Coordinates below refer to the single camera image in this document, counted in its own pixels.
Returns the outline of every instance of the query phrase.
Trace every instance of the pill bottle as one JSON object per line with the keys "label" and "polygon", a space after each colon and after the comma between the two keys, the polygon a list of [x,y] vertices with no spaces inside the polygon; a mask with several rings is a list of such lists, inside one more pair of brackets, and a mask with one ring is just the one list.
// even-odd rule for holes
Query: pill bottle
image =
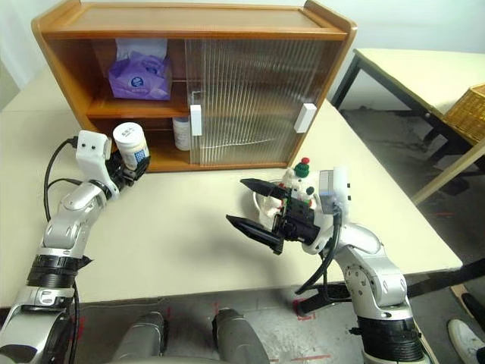
{"label": "pill bottle", "polygon": [[190,123],[188,118],[172,118],[175,146],[180,150],[190,150]]}
{"label": "pill bottle", "polygon": [[150,155],[143,129],[137,123],[118,125],[113,130],[113,138],[124,164],[133,171],[140,161]]}

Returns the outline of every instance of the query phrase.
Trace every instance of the table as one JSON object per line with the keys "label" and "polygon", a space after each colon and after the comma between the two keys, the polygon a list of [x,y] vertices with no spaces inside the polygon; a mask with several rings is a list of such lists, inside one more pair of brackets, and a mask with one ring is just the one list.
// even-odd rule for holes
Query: table
{"label": "table", "polygon": [[363,70],[433,127],[424,142],[429,143],[439,133],[449,140],[432,159],[443,157],[450,144],[467,152],[412,197],[416,204],[485,153],[485,142],[470,149],[469,140],[442,122],[445,113],[470,86],[485,81],[485,55],[410,49],[355,49],[354,52],[352,63],[332,98],[332,105],[340,107],[358,72]]}
{"label": "table", "polygon": [[[79,131],[49,70],[0,114],[0,306],[24,284],[45,229],[42,179],[57,145]],[[354,134],[324,104],[298,158],[313,170],[349,166],[351,219],[373,230],[405,274],[453,270],[462,263]],[[147,174],[108,204],[93,227],[78,275],[83,302],[301,284],[318,267],[299,243],[275,256],[243,236],[225,215],[256,218],[239,179],[273,179],[282,169]],[[56,161],[52,179],[81,177],[74,151]],[[55,205],[72,186],[57,184]],[[329,281],[342,280],[337,264]]]}

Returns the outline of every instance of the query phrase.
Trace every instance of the purple tissue box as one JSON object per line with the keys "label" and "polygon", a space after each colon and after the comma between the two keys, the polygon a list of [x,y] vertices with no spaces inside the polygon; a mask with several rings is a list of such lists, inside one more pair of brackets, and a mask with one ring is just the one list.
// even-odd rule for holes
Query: purple tissue box
{"label": "purple tissue box", "polygon": [[172,73],[167,58],[131,52],[111,66],[108,78],[116,98],[170,100]]}

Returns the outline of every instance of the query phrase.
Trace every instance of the white door handle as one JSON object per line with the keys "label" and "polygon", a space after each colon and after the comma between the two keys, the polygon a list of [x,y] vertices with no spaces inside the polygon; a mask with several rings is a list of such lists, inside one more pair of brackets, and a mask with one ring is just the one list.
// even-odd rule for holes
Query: white door handle
{"label": "white door handle", "polygon": [[295,123],[295,131],[297,133],[307,132],[315,112],[317,112],[317,107],[315,105],[311,103],[303,104]]}
{"label": "white door handle", "polygon": [[190,106],[190,127],[193,137],[202,135],[202,109],[200,105]]}

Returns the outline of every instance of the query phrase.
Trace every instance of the white sneaker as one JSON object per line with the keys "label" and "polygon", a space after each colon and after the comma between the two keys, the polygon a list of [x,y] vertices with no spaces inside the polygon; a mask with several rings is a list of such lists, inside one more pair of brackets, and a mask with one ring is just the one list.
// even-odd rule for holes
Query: white sneaker
{"label": "white sneaker", "polygon": [[448,322],[448,334],[456,352],[465,364],[478,364],[477,350],[485,347],[482,340],[461,320]]}

